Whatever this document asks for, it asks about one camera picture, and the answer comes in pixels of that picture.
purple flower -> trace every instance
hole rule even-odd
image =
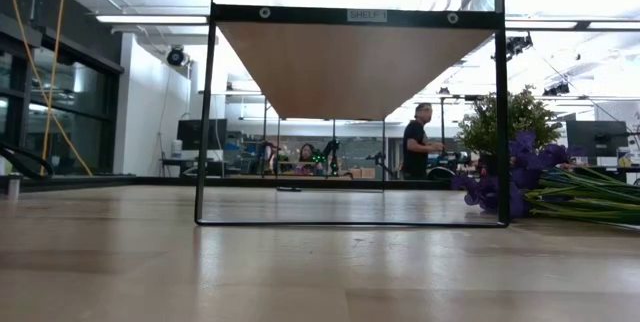
[[[540,151],[537,155],[531,156],[527,161],[527,169],[533,171],[542,171],[547,168],[555,166],[557,163],[556,158],[553,155]]]
[[[451,179],[451,189],[460,191],[462,189],[467,191],[475,191],[478,182],[469,176],[453,176]]]
[[[495,211],[498,209],[498,194],[491,192],[481,195],[478,197],[478,204],[485,211]]]
[[[509,207],[511,218],[523,217],[531,209],[531,205],[524,200],[524,195],[513,182],[509,186]]]
[[[515,168],[511,171],[511,181],[522,189],[536,189],[540,181],[540,170]]]
[[[544,154],[548,158],[550,158],[550,161],[554,166],[560,163],[569,162],[569,156],[567,155],[567,148],[565,146],[548,144],[544,146],[544,149],[540,151],[540,154]]]
[[[518,134],[516,134],[516,140],[509,142],[509,154],[511,157],[518,157],[520,154],[533,152],[535,142],[535,132],[518,132]]]
[[[587,149],[582,146],[569,146],[567,148],[567,155],[569,158],[572,157],[585,157],[588,155]]]
[[[478,200],[473,198],[469,193],[464,196],[464,202],[469,206],[475,206],[478,204]]]

computer monitor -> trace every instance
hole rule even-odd
[[[569,146],[582,147],[587,157],[617,157],[627,147],[627,124],[618,121],[567,121]]]
[[[200,123],[200,120],[182,120],[178,122],[178,139],[182,141],[183,151],[200,150],[200,139],[202,138]],[[207,143],[207,150],[224,149],[226,139],[227,120],[209,120],[209,140]]]

security camera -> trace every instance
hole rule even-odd
[[[167,55],[167,63],[175,67],[184,67],[191,57],[184,52],[184,46],[171,46],[171,51]]]

fluorescent light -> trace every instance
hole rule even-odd
[[[606,30],[640,30],[640,21],[611,21],[611,22],[591,22],[589,29],[606,29]]]
[[[557,101],[576,101],[576,100],[582,100],[582,101],[599,101],[599,102],[606,102],[606,101],[640,101],[640,97],[608,97],[608,96],[535,96],[534,97],[537,100],[548,100],[548,101],[553,101],[553,100],[557,100]]]
[[[98,15],[102,23],[132,25],[206,25],[206,16],[190,15]]]
[[[212,96],[264,96],[260,91],[211,91]]]
[[[38,111],[38,112],[45,112],[45,111],[48,111],[49,108],[47,108],[46,106],[40,106],[40,105],[36,105],[36,104],[29,104],[29,110]]]
[[[239,117],[240,121],[260,121],[263,122],[265,120],[264,117]],[[309,118],[286,118],[280,119],[277,117],[267,117],[267,122],[278,122],[280,123],[295,123],[295,124],[307,124],[307,125],[333,125],[333,120],[321,120],[321,119],[309,119]],[[336,120],[336,126],[344,125],[345,121]]]
[[[548,30],[573,29],[577,22],[573,21],[534,21],[534,20],[506,20],[505,26],[511,30]]]

cable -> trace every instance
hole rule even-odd
[[[54,171],[53,167],[46,160],[36,156],[35,154],[14,146],[10,146],[2,141],[0,141],[0,156],[4,157],[7,161],[11,163],[13,168],[15,168],[18,172],[22,173],[27,178],[31,178],[32,180],[42,181],[49,179],[53,176]],[[42,168],[44,168],[45,174],[40,174],[36,171],[31,170],[23,161],[21,161],[18,156],[26,157],[32,161],[37,162]]]
[[[542,61],[544,61],[544,63],[547,64],[547,66],[549,66],[549,68],[551,68],[555,73],[558,74],[558,76],[560,76],[560,78],[562,78],[562,80],[564,82],[566,82],[567,84],[569,84],[573,89],[575,89],[579,94],[582,95],[582,97],[584,97],[586,100],[588,100],[589,102],[591,102],[591,104],[598,108],[599,110],[601,110],[602,112],[604,112],[604,114],[606,114],[607,116],[609,116],[611,119],[613,119],[616,122],[622,122],[619,119],[617,119],[616,117],[614,117],[611,113],[609,113],[609,111],[607,111],[606,109],[604,109],[604,107],[600,106],[599,104],[597,104],[594,100],[592,100],[589,96],[587,96],[586,94],[580,93],[580,89],[578,87],[576,87],[573,83],[571,83],[571,81],[569,81],[569,79],[567,77],[565,77],[562,73],[560,73],[560,71],[558,71],[549,61],[547,61],[546,58],[544,58],[544,56],[535,48],[535,47],[531,47],[534,51],[536,51],[536,53],[538,54],[538,56],[540,57],[540,59],[542,59]],[[626,123],[624,123],[625,128],[627,129],[627,131],[629,131],[629,133],[631,133],[631,137],[633,137],[633,140],[636,142],[636,146],[640,146],[640,144],[638,144],[638,136],[633,134],[633,130],[631,128],[629,128],[627,126]]]
[[[53,51],[53,67],[51,69],[51,86],[49,86],[49,101],[53,101],[53,85],[56,83],[56,71],[58,69],[58,53],[60,51],[60,32],[62,29],[62,16],[64,15],[64,1],[60,0],[60,9],[58,11],[58,27],[56,29],[56,42]],[[49,127],[51,126],[51,108],[47,110],[47,124],[44,130],[44,143],[42,145],[42,159],[47,159],[47,149],[49,147]],[[44,175],[44,166],[40,167],[40,174]]]
[[[40,78],[40,73],[38,73],[38,69],[36,68],[36,64],[35,64],[35,62],[33,60],[33,55],[31,54],[31,49],[29,48],[29,43],[27,42],[27,35],[26,35],[25,30],[24,30],[24,24],[22,23],[22,17],[20,16],[20,9],[18,8],[18,0],[11,0],[11,3],[13,4],[13,10],[14,10],[14,12],[16,14],[16,20],[18,21],[18,27],[20,27],[20,34],[22,36],[22,42],[24,43],[24,47],[25,47],[25,50],[26,50],[26,53],[27,53],[27,57],[29,58],[29,63],[31,64],[31,68],[33,69],[33,74],[36,77],[36,80],[38,81],[38,85],[40,86],[40,93],[42,94],[42,98],[44,98],[45,103],[47,104],[48,110],[51,111],[51,100],[49,100],[47,98],[47,94],[44,91],[44,85],[42,84],[42,79]],[[53,121],[56,123],[56,125],[60,129],[60,133],[62,134],[62,137],[64,138],[64,140],[69,145],[69,148],[71,148],[71,151],[73,152],[74,156],[78,159],[80,164],[82,164],[82,166],[84,167],[84,169],[87,172],[87,174],[90,177],[92,177],[93,173],[91,173],[91,170],[89,169],[87,164],[84,162],[82,157],[80,157],[80,154],[76,150],[76,148],[73,145],[73,143],[71,143],[71,140],[69,139],[69,137],[65,133],[64,128],[62,127],[62,124],[60,124],[60,121],[58,120],[58,117],[56,117],[55,114],[51,114],[51,117],[53,118]]]
[[[153,40],[151,40],[151,37],[149,36],[149,32],[147,31],[147,29],[146,29],[146,28],[141,27],[141,26],[136,26],[136,27],[138,27],[138,29],[139,29],[140,31],[142,31],[142,32],[144,33],[144,35],[145,35],[145,36],[147,36],[147,41],[149,42],[149,44],[151,45],[151,47],[153,47],[153,48],[155,48],[155,49],[156,49],[156,52],[158,52],[158,54],[164,55],[164,54],[166,54],[166,53],[167,53],[166,51],[163,51],[160,47],[158,47],[155,43],[153,43]]]
[[[192,68],[193,68],[193,61],[189,61],[189,63],[187,64],[187,76],[189,76],[189,89],[187,89],[187,104],[185,105],[184,113],[182,114],[182,116],[180,116],[180,119],[182,119],[182,117],[184,116],[191,116],[191,113],[189,112],[191,111],[191,89],[193,88],[191,86],[193,84]]]
[[[160,62],[160,67],[164,67],[164,63]],[[156,134],[156,146],[153,148],[153,152],[151,153],[151,163],[155,160],[153,156],[156,153],[156,147],[160,144],[160,157],[164,160],[166,154],[164,153],[164,147],[162,146],[162,121],[164,120],[164,112],[167,108],[167,98],[169,97],[169,86],[171,85],[171,72],[173,69],[167,66],[167,83],[164,88],[164,101],[162,102],[162,112],[160,112],[160,122],[158,123],[158,132]],[[162,169],[162,173],[164,173],[164,162],[160,161],[160,168]]]
[[[218,135],[218,109],[216,107],[216,96],[213,96],[213,110],[216,111],[216,119],[214,119],[214,129],[215,129],[215,133],[216,133],[216,142],[218,143],[218,147],[222,148],[222,158],[220,157],[220,155],[218,154],[217,150],[213,150],[213,153],[216,154],[216,157],[220,160],[220,163],[222,164],[222,173],[221,176],[222,178],[224,178],[224,146],[220,143],[220,136]]]

